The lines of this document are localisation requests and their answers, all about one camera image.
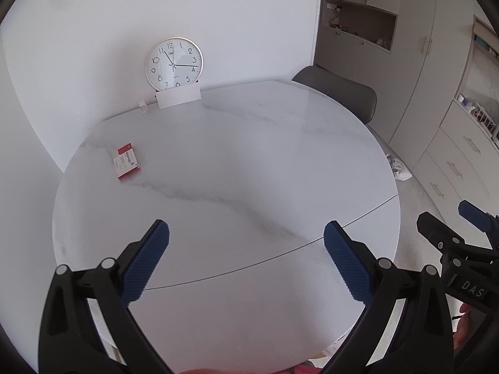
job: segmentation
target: clock face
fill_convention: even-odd
[[[146,58],[146,77],[158,91],[195,83],[202,69],[201,51],[185,38],[164,39]]]

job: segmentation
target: plastic bag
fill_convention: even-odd
[[[388,159],[388,163],[390,163],[395,180],[405,181],[412,177],[409,169],[398,157],[386,155],[386,158]]]

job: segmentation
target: cabinet handle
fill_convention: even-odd
[[[442,192],[440,191],[440,189],[438,188],[438,185],[433,184],[433,183],[430,183],[430,184],[431,184],[431,186],[433,187],[433,190],[435,190],[435,192],[438,194],[438,196],[443,198],[443,194],[442,194]]]
[[[475,145],[475,142],[471,140],[470,137],[464,137],[466,139],[466,142],[468,142],[468,145],[471,146],[471,149],[473,149],[476,153],[479,153],[480,155],[482,154],[480,152],[480,149],[478,149],[477,145]]]
[[[457,177],[460,177],[460,178],[463,177],[463,175],[461,173],[459,173],[459,170],[458,170],[458,168],[456,167],[456,165],[454,163],[451,163],[450,161],[447,161],[447,164],[448,164],[448,166],[451,168],[451,170],[454,172],[454,174]]]
[[[428,45],[428,51],[426,52],[426,56],[430,56],[430,53],[432,51],[432,47],[433,47],[433,39],[430,39],[430,43]]]
[[[423,44],[423,50],[421,51],[421,53],[425,53],[426,45],[428,45],[428,37],[427,36],[425,36],[425,43]]]

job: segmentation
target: floor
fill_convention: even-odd
[[[370,131],[387,155],[391,154],[397,156],[386,142],[384,142],[373,130],[370,129]],[[440,219],[442,219],[442,216],[430,196],[415,177],[406,181],[396,180],[396,183],[400,201],[400,235],[394,263],[399,268],[415,271],[420,271],[427,264],[433,264],[440,272],[440,252],[419,234],[416,227],[416,221],[419,214],[426,211]],[[451,310],[451,316],[455,316],[458,312],[460,303],[450,297],[448,297],[448,303]],[[379,360],[386,352],[393,333],[395,332],[403,306],[403,300],[399,300],[396,303],[390,322],[388,323],[385,333],[380,340],[378,348],[376,348],[373,353],[370,362]],[[327,357],[312,360],[314,365],[316,367],[324,367],[331,356],[337,351],[345,337],[346,335],[324,351],[324,353],[328,355]]]

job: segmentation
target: white paper card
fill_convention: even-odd
[[[201,99],[199,83],[186,84],[185,86],[158,91],[156,93],[156,98],[158,99],[158,105],[161,109],[196,101]]]

